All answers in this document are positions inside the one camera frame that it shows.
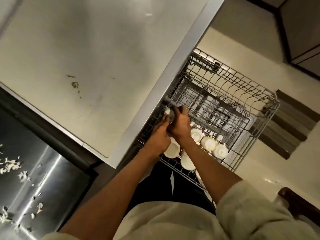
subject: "floor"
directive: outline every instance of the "floor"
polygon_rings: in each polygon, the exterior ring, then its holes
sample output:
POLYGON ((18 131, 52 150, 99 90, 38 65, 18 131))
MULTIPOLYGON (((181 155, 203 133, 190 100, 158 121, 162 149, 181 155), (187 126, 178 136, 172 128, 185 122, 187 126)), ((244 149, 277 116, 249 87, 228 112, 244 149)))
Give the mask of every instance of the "floor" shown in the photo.
MULTIPOLYGON (((320 81, 284 63, 271 13, 245 0, 226 0, 198 48, 266 88, 280 89, 320 113, 320 81)), ((289 160, 257 140, 236 173, 270 201, 275 201, 279 189, 289 187, 320 208, 319 143, 320 124, 289 160)), ((86 199, 116 174, 107 165, 97 171, 101 174, 86 199)))

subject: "silver trim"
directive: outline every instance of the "silver trim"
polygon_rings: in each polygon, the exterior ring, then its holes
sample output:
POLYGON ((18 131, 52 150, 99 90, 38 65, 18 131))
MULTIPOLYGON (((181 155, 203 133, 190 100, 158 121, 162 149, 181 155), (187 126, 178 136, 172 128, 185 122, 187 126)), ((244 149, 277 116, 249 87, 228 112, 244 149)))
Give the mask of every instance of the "silver trim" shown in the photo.
POLYGON ((53 125, 54 127, 56 127, 58 130, 62 131, 63 133, 65 133, 68 137, 70 137, 72 140, 74 140, 76 143, 78 143, 79 145, 83 146, 84 142, 82 140, 80 140, 78 137, 76 137, 75 135, 73 135, 71 132, 69 132, 68 130, 66 130, 65 128, 63 128, 61 125, 59 125, 57 122, 55 122, 54 120, 50 119, 48 116, 46 116, 44 113, 42 113, 39 109, 37 109, 36 107, 34 107, 32 104, 30 104, 29 102, 27 102, 25 99, 23 99, 22 97, 20 97, 18 94, 16 94, 14 91, 12 91, 10 88, 8 88, 6 85, 4 85, 2 82, 0 82, 0 87, 5 90, 6 92, 8 92, 11 96, 13 96, 14 98, 16 98, 17 100, 19 100, 20 102, 22 102, 25 106, 27 106, 28 108, 30 108, 33 112, 37 113, 38 115, 40 115, 42 118, 44 118, 46 121, 48 121, 51 125, 53 125))
POLYGON ((109 158, 105 160, 102 159, 111 167, 118 167, 123 157, 130 149, 132 143, 142 130, 146 121, 149 119, 170 84, 173 82, 174 77, 179 73, 186 59, 201 40, 203 34, 206 32, 223 2, 224 0, 209 0, 202 9, 157 83, 154 85, 129 127, 120 138, 114 151, 111 153, 109 158))

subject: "dishwasher rack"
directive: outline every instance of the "dishwasher rack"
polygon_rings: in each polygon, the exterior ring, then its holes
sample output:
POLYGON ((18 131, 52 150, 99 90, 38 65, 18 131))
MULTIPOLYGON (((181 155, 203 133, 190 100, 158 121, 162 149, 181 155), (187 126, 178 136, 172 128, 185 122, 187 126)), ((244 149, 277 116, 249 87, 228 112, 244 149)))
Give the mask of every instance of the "dishwasher rack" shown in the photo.
MULTIPOLYGON (((226 144, 229 153, 225 159, 207 153, 234 171, 280 103, 275 93, 196 48, 146 122, 136 144, 144 146, 164 108, 182 105, 188 108, 190 121, 204 136, 226 144)), ((167 166, 206 191, 195 172, 182 167, 181 154, 176 159, 160 157, 167 166)))

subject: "upper dish rack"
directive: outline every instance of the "upper dish rack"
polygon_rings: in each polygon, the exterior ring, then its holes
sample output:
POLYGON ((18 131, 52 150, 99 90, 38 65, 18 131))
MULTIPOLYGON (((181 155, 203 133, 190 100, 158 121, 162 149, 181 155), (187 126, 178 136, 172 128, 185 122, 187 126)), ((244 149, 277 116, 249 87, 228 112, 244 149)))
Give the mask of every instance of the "upper dish rack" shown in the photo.
MULTIPOLYGON (((199 49, 191 53, 171 87, 138 136, 137 144, 144 146, 163 116, 164 108, 184 105, 190 120, 203 135, 226 144, 229 153, 225 159, 208 153, 232 171, 280 105, 275 93, 199 49)), ((161 158, 163 163, 205 190, 194 171, 182 168, 180 156, 169 159, 161 155, 161 158)))

